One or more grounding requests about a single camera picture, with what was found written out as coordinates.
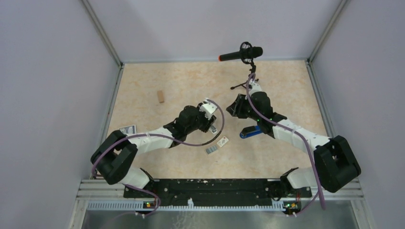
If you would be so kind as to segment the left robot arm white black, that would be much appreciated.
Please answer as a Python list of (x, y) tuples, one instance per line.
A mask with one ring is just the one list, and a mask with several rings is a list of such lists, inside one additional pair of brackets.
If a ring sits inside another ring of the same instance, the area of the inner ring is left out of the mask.
[(197, 106), (184, 107), (172, 122), (153, 131), (131, 135), (113, 131), (90, 158), (92, 174), (100, 173), (110, 185), (133, 186), (141, 197), (150, 196), (152, 178), (146, 171), (132, 165), (136, 155), (185, 145), (187, 135), (192, 132), (209, 131), (216, 121), (214, 113), (217, 110), (218, 106), (213, 102), (204, 101)]

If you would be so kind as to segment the small white staple box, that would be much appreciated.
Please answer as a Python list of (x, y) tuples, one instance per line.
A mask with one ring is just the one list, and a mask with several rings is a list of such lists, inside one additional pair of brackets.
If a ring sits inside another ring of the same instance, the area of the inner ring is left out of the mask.
[(229, 141), (229, 139), (226, 136), (223, 136), (218, 142), (217, 145), (219, 147), (223, 147), (227, 142)]

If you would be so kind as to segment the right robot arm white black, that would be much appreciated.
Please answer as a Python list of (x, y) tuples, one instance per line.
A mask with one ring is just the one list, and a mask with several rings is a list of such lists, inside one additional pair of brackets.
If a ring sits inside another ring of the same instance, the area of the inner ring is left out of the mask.
[(346, 138), (333, 138), (315, 134), (273, 111), (265, 92), (253, 93), (250, 98), (239, 94), (226, 108), (233, 117), (253, 119), (257, 128), (266, 135), (290, 143), (303, 152), (311, 152), (314, 165), (286, 172), (280, 191), (287, 197), (294, 196), (300, 188), (321, 185), (335, 193), (357, 178), (362, 170)]

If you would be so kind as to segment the blue stapler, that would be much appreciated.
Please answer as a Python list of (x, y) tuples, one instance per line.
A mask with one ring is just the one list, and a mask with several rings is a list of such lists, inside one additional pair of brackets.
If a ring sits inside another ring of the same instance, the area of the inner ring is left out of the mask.
[(262, 131), (261, 131), (259, 126), (257, 126), (257, 125), (256, 126), (248, 126), (248, 127), (245, 127), (245, 128), (243, 128), (241, 130), (239, 136), (240, 136), (241, 139), (246, 139), (246, 138), (261, 134), (261, 133), (262, 133)]

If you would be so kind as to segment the grey staple strip block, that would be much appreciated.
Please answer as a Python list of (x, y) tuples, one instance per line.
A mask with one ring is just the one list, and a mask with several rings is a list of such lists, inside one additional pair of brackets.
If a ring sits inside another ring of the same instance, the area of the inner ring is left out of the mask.
[(213, 152), (215, 152), (215, 151), (217, 151), (217, 150), (218, 150), (218, 146), (217, 146), (217, 145), (213, 145), (213, 146), (207, 148), (207, 149), (205, 150), (205, 152), (209, 155), (209, 154), (212, 154)]

